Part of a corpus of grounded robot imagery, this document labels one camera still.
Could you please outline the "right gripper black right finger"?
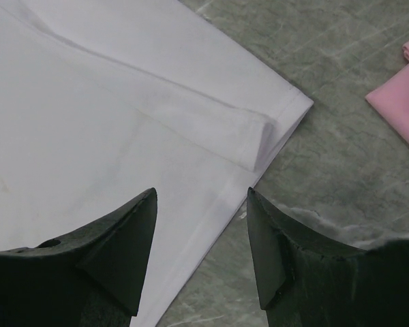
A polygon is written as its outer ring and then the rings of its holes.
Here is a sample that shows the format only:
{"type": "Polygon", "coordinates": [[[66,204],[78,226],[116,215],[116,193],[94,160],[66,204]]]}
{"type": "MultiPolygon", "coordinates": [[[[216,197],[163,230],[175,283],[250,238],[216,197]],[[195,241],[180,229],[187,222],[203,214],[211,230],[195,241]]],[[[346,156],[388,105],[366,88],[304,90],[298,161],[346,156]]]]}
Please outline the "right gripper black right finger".
{"type": "Polygon", "coordinates": [[[362,250],[247,193],[260,308],[270,326],[409,326],[409,239],[362,250]]]}

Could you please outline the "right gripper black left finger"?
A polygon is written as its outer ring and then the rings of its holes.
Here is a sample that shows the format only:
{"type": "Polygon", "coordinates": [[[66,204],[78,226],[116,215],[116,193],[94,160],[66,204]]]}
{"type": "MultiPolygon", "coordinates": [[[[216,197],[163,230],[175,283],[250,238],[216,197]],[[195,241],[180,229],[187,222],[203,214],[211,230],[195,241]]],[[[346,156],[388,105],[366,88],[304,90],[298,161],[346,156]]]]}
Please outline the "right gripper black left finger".
{"type": "Polygon", "coordinates": [[[0,251],[0,326],[129,326],[156,220],[150,188],[37,247],[0,251]]]}

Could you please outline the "white t-shirt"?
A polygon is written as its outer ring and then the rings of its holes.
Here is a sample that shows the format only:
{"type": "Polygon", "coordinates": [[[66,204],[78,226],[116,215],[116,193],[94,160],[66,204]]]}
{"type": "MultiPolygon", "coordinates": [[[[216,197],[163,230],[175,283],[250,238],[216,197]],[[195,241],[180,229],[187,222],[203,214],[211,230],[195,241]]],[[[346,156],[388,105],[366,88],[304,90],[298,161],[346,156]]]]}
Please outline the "white t-shirt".
{"type": "Polygon", "coordinates": [[[155,188],[155,326],[312,104],[178,1],[0,1],[0,250],[155,188]]]}

